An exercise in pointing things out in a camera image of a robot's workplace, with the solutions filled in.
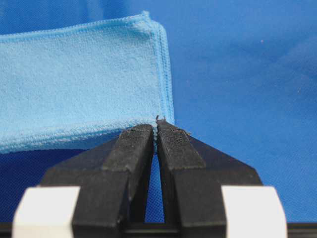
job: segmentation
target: white clamp pad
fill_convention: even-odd
[[[286,238],[287,223],[274,187],[222,186],[227,238]]]
[[[32,187],[13,219],[13,238],[73,238],[72,218],[80,187]]]

